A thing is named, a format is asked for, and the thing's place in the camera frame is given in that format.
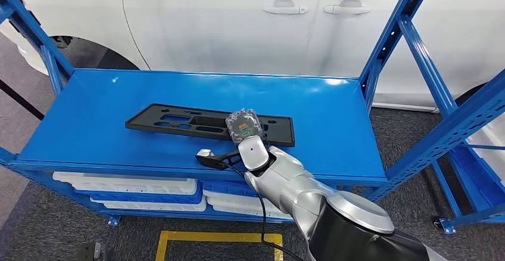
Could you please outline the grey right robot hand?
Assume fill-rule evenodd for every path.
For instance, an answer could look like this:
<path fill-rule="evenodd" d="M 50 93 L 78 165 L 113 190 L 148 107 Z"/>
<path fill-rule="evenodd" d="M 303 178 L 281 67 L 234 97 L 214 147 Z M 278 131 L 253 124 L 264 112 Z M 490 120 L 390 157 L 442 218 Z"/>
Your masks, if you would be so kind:
<path fill-rule="evenodd" d="M 264 130 L 260 119 L 253 109 L 241 109 L 230 113 L 225 119 L 229 135 L 234 144 L 238 145 L 251 136 L 264 139 Z"/>

